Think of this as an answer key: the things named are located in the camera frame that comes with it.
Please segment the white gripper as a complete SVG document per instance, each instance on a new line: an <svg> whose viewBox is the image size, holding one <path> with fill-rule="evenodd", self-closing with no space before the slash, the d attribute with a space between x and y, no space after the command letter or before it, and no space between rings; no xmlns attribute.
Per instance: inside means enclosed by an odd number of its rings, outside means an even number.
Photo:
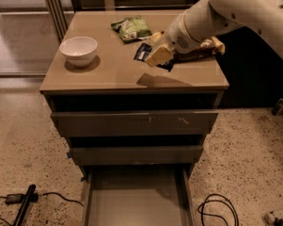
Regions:
<svg viewBox="0 0 283 226"><path fill-rule="evenodd" d="M153 46L155 42L160 39L160 42L168 44L173 51L180 54L188 54L192 50L196 49L199 42L187 31L184 18L185 15L180 14L170 24L165 33L164 31L153 33L146 41L146 44ZM165 44L162 44L149 53L145 62L151 67L155 67L171 60L172 58L173 54L171 50Z"/></svg>

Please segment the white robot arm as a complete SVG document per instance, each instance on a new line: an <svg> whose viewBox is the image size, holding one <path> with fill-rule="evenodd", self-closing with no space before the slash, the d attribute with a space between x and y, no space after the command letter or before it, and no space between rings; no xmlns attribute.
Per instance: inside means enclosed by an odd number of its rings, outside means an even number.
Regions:
<svg viewBox="0 0 283 226"><path fill-rule="evenodd" d="M200 0L178 15L152 44L146 63L157 66L242 26L258 34L283 59L283 0Z"/></svg>

